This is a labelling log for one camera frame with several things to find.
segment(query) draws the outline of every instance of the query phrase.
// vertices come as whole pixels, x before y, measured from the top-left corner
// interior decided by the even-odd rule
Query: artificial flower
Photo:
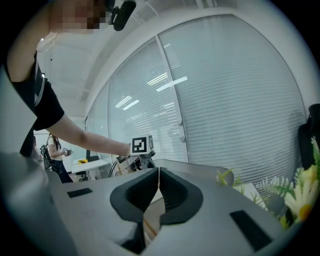
[[[284,197],[284,203],[291,212],[297,217],[297,221],[305,221],[317,199],[319,181],[312,182],[311,178],[307,177],[303,181],[303,187],[299,184],[293,189],[295,198],[292,194],[287,193]]]

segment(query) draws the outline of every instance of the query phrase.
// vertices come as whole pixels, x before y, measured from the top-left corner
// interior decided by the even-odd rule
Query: woman
[[[61,144],[59,142],[59,139],[50,133],[47,140],[47,146],[51,157],[52,170],[59,175],[62,183],[73,182],[69,177],[62,161],[62,155],[65,155],[67,157],[68,153],[61,152]]]
[[[42,129],[52,134],[52,150],[55,147],[54,135],[90,151],[121,156],[129,154],[129,144],[83,131],[74,124],[60,106],[48,79],[42,77],[37,63],[37,45],[47,35],[83,34],[84,30],[98,28],[105,16],[104,0],[52,0],[25,25],[12,44],[7,55],[6,72],[15,90],[37,117],[21,147],[22,155],[32,155],[33,130]],[[58,146],[52,153],[54,158],[62,154]]]

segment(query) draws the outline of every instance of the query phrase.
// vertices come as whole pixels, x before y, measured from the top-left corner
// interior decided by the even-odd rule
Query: white blinds
[[[190,163],[236,168],[241,181],[291,179],[298,167],[302,99],[287,65],[234,16],[182,24],[159,36],[181,109]],[[270,197],[269,210],[282,202]]]
[[[113,140],[152,134],[153,159],[182,161],[182,143],[169,82],[157,43],[149,42],[111,76],[108,129]]]

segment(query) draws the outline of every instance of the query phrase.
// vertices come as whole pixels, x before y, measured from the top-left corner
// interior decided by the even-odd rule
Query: black pants
[[[62,183],[70,183],[73,182],[72,179],[69,177],[66,168],[64,166],[64,163],[62,161],[59,160],[52,160],[53,164],[57,167],[56,168],[52,168],[53,171],[55,171],[59,177]]]

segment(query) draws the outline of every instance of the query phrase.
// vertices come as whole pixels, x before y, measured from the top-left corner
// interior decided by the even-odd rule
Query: glass wall
[[[148,42],[111,76],[108,95],[109,137],[130,143],[152,134],[153,159],[182,161],[175,103],[158,44]]]
[[[187,147],[190,163],[234,168],[244,183],[292,180],[300,165],[297,131],[306,117],[274,47],[232,15],[181,24],[159,40],[143,45],[111,76],[87,130],[124,143],[152,134],[154,159],[184,161]],[[281,199],[260,195],[270,211],[280,211]]]
[[[190,163],[235,168],[245,183],[292,180],[306,118],[279,53],[234,16],[194,20],[159,35],[181,109]],[[268,198],[270,210],[281,201]]]

